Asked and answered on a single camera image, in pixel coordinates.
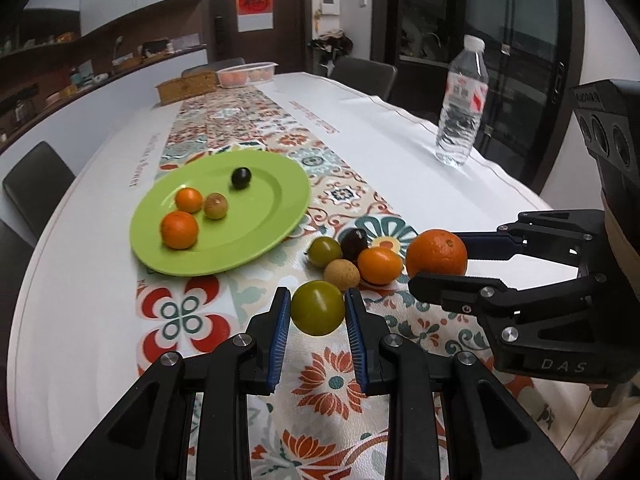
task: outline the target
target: water bottle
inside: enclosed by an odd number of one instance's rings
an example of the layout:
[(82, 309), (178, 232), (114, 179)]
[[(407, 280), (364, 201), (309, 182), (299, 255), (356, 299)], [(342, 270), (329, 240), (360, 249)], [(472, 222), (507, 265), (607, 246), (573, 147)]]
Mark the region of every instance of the water bottle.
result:
[(449, 65), (436, 138), (436, 157), (449, 166), (466, 162), (478, 134), (489, 81), (483, 52), (484, 41), (465, 36), (465, 49)]

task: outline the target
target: table runner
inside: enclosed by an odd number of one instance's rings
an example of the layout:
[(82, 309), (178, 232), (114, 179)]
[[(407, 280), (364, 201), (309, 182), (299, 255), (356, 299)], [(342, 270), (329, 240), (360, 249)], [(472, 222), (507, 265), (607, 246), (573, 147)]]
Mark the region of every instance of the table runner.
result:
[[(232, 150), (268, 150), (299, 162), (309, 176), (312, 200), (299, 226), (257, 260), (216, 276), (176, 278), (140, 265), (136, 313), (147, 329), (137, 348), (139, 373), (170, 349), (191, 356), (212, 351), (248, 320), (264, 312), (278, 286), (293, 292), (321, 271), (303, 254), (321, 235), (337, 237), (361, 227), (371, 245), (404, 256), (417, 235), (392, 206), (340, 156), (257, 88), (218, 90), (182, 104), (164, 147), (156, 178), (189, 162)], [(380, 171), (385, 171), (384, 157)], [(392, 332), (423, 349), (453, 355), (473, 351), (493, 370), (493, 358), (474, 317), (444, 312), (416, 301), (403, 273), (386, 287), (361, 285), (367, 308), (385, 317)], [(545, 433), (555, 416), (530, 378), (497, 377)], [(196, 400), (188, 473), (194, 478), (197, 427), (202, 398)], [(446, 440), (435, 396), (442, 478), (447, 477)], [(383, 479), (388, 398), (367, 399), (354, 375), (344, 324), (314, 338), (290, 326), (282, 378), (270, 397), (248, 399), (251, 467), (254, 478)]]

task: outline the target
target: green tomato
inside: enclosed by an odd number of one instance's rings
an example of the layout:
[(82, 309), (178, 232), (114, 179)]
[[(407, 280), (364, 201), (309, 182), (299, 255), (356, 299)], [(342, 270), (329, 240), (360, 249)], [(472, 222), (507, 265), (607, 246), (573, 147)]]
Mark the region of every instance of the green tomato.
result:
[(306, 256), (313, 265), (324, 269), (329, 263), (342, 256), (342, 249), (333, 238), (321, 236), (311, 242)]
[(343, 319), (344, 299), (333, 283), (307, 282), (291, 298), (291, 320), (305, 334), (330, 334)]

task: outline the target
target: orange fruit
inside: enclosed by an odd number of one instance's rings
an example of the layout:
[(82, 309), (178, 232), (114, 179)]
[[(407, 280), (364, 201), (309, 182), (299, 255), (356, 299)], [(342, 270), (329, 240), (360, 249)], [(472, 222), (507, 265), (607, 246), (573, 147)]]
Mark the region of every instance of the orange fruit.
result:
[(386, 247), (371, 247), (358, 255), (358, 269), (371, 285), (388, 285), (402, 274), (402, 258)]
[(410, 278), (420, 271), (464, 276), (466, 247), (455, 234), (443, 229), (430, 229), (420, 233), (409, 244), (404, 263)]
[(202, 207), (202, 195), (193, 187), (183, 187), (175, 194), (175, 205), (180, 211), (197, 213)]
[(185, 211), (173, 211), (160, 223), (160, 236), (172, 249), (188, 249), (198, 239), (198, 223)]

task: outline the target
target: dark purple grape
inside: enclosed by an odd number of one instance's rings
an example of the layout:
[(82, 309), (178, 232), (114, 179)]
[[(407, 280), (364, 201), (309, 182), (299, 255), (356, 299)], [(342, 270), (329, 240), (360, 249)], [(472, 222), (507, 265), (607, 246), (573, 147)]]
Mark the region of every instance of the dark purple grape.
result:
[(364, 229), (349, 229), (340, 242), (342, 257), (355, 262), (359, 254), (369, 247), (367, 232)]
[(236, 189), (244, 189), (251, 182), (251, 171), (249, 168), (236, 168), (231, 174), (231, 184)]

